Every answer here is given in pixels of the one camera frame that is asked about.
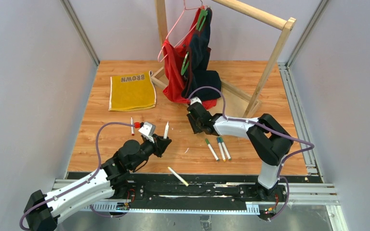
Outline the white pen green cap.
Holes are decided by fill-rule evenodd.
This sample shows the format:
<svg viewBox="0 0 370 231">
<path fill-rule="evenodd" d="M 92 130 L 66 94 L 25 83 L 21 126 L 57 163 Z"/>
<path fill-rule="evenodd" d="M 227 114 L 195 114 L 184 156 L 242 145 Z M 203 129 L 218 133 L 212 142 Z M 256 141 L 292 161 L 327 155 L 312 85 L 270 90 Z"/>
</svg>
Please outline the white pen green cap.
<svg viewBox="0 0 370 231">
<path fill-rule="evenodd" d="M 212 155 L 213 155 L 214 159 L 215 159 L 216 161 L 219 161 L 219 157 L 218 157 L 218 155 L 217 155 L 217 154 L 216 154 L 216 152 L 214 151 L 214 149 L 213 149 L 212 145 L 210 144 L 210 142 L 209 142 L 209 140 L 208 140 L 207 138 L 205 138 L 205 142 L 206 142 L 206 144 L 207 144 L 207 146 L 208 146 L 208 148 L 209 148 L 210 152 L 212 153 Z"/>
</svg>

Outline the white pen teal end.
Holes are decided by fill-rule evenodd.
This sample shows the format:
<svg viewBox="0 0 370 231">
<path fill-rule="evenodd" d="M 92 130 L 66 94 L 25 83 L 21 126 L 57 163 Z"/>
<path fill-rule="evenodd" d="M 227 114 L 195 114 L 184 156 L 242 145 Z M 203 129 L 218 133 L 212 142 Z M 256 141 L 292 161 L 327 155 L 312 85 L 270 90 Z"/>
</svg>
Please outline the white pen teal end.
<svg viewBox="0 0 370 231">
<path fill-rule="evenodd" d="M 164 135 L 163 138 L 167 139 L 168 137 L 168 132 L 169 132 L 169 122 L 166 123 L 165 130 L 164 130 Z"/>
</svg>

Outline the white pen yellow cap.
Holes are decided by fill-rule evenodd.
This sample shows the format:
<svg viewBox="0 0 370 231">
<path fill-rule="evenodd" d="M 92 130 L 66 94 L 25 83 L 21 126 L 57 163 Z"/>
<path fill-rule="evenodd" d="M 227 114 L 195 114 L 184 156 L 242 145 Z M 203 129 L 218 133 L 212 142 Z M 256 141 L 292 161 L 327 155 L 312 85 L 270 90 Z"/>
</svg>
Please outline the white pen yellow cap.
<svg viewBox="0 0 370 231">
<path fill-rule="evenodd" d="M 183 183 L 186 187 L 189 186 L 189 183 L 182 178 L 178 173 L 176 173 L 171 167 L 167 167 L 167 169 L 181 182 Z"/>
</svg>

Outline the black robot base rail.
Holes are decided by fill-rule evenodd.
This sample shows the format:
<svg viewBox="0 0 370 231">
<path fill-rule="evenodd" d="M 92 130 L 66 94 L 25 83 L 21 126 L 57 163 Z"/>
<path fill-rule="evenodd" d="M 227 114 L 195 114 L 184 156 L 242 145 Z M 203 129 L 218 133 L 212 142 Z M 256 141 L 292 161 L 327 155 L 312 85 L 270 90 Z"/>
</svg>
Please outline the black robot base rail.
<svg viewBox="0 0 370 231">
<path fill-rule="evenodd" d="M 273 216 L 289 200 L 290 189 L 277 182 L 271 189 L 256 175 L 132 174 L 107 196 L 112 215 L 124 212 L 246 213 Z"/>
</svg>

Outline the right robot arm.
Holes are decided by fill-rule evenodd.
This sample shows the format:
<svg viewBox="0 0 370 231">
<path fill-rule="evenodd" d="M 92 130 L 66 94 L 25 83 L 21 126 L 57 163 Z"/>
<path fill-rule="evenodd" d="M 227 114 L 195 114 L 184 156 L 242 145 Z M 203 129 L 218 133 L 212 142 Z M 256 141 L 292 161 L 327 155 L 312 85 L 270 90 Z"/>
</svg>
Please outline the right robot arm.
<svg viewBox="0 0 370 231">
<path fill-rule="evenodd" d="M 281 162 L 293 145 L 289 133 L 270 114 L 250 119 L 226 117 L 221 113 L 211 115 L 199 102 L 190 104 L 187 111 L 195 134 L 204 132 L 250 140 L 262 161 L 256 193 L 262 200 L 269 197 L 279 182 Z"/>
</svg>

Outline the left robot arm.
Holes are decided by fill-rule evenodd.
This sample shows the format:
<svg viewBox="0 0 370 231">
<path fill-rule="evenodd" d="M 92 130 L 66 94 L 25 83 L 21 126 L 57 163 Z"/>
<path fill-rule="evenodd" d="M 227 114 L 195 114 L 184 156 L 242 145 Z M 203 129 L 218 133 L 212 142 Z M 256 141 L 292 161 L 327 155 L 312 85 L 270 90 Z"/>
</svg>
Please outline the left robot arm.
<svg viewBox="0 0 370 231">
<path fill-rule="evenodd" d="M 170 138 L 156 134 L 151 140 L 143 138 L 126 141 L 100 168 L 61 189 L 31 194 L 20 221 L 25 231 L 53 231 L 65 219 L 92 205 L 113 196 L 125 196 L 130 172 L 143 167 L 151 155 L 161 157 L 171 144 Z"/>
</svg>

